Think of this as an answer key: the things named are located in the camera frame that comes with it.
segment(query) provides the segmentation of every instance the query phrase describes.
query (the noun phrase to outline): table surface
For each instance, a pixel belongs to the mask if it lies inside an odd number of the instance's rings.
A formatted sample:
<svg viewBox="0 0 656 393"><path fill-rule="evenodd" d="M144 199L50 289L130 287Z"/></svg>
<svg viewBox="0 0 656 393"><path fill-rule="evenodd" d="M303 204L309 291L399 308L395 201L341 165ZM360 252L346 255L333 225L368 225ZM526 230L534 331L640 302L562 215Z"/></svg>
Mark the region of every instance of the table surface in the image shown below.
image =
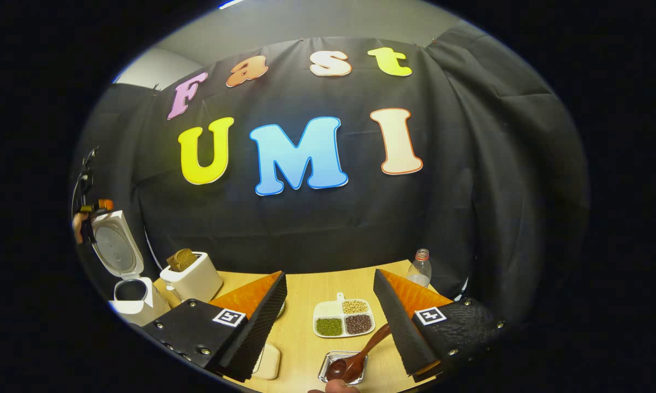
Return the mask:
<svg viewBox="0 0 656 393"><path fill-rule="evenodd" d="M330 273L287 274L288 294L285 310L275 321L267 338L267 342L281 352L278 376L274 380L251 378L239 385L268 393L325 390L325 383L318 380L318 371L326 353L332 350L359 351L365 347L374 332L386 323L384 312L373 291L374 270L385 269L405 277L409 266L410 262L406 260ZM224 283L215 298L265 276L226 271L218 273ZM171 306L180 303L166 291L160 279L156 280L156 288ZM368 301L376 323L371 333L346 338L321 338L313 333L313 308L323 301L335 301L337 293L343 293L345 299ZM370 351L365 378L357 387L361 393L392 393L421 385L433 378L414 383L413 379L406 375L393 343L393 336L390 335Z"/></svg>

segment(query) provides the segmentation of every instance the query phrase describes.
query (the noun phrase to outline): brown spoon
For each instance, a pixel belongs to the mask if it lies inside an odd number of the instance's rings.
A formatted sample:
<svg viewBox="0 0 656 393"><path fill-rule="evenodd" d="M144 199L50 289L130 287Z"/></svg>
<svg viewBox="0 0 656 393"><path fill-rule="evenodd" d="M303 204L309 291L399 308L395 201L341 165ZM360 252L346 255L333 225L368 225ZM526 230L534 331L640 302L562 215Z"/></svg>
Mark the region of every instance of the brown spoon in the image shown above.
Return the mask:
<svg viewBox="0 0 656 393"><path fill-rule="evenodd" d="M389 324L381 326L372 338L369 339L367 345L360 353L349 358L333 361L328 367L328 371L326 371L326 378L328 380L341 379L345 383L351 383L358 379L362 374L362 369L365 367L365 356L367 353L390 334L391 328Z"/></svg>

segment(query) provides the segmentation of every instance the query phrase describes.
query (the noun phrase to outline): blue letter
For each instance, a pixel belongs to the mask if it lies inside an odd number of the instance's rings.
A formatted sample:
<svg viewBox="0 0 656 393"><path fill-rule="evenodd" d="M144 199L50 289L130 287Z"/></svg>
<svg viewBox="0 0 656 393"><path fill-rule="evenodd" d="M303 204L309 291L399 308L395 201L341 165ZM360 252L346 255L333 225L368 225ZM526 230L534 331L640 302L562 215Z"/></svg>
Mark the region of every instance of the blue letter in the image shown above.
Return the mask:
<svg viewBox="0 0 656 393"><path fill-rule="evenodd" d="M337 117L316 117L309 120L299 145L295 146L277 124L269 124L251 131L251 139L258 143L260 184L258 195L279 194L284 183L277 180L275 164L282 171L291 188L299 189L308 160L313 173L308 178L311 188L345 186L348 175L340 170L336 132L340 127Z"/></svg>

